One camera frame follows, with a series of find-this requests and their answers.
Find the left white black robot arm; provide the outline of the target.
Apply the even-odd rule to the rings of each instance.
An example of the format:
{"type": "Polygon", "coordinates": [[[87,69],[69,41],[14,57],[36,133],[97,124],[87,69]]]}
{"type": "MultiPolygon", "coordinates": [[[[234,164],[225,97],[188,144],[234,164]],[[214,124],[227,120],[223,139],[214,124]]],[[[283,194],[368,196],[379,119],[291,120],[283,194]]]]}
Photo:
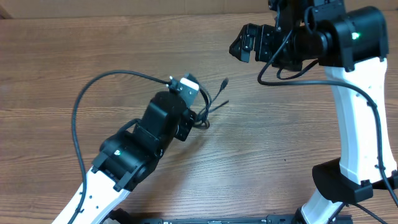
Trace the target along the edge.
{"type": "Polygon", "coordinates": [[[107,138],[79,187],[55,223],[101,223],[148,177],[174,138],[186,140],[196,114],[197,91],[160,91],[141,119],[107,138]]]}

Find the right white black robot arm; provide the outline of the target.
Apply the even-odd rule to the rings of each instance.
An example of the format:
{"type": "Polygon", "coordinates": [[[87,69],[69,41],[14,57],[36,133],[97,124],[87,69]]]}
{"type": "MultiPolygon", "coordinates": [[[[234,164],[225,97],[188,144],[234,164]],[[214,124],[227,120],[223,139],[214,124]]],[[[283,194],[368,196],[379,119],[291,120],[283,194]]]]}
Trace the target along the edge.
{"type": "Polygon", "coordinates": [[[373,6],[347,11],[343,1],[269,1],[275,24],[246,24],[229,47],[242,62],[293,72],[274,86],[310,86],[309,66],[325,71],[340,129],[339,158],[316,165],[310,200],[287,217],[290,223],[349,223],[341,210],[359,207],[376,189],[397,199],[397,162],[389,145],[384,82],[389,42],[386,20],[373,6]]]}

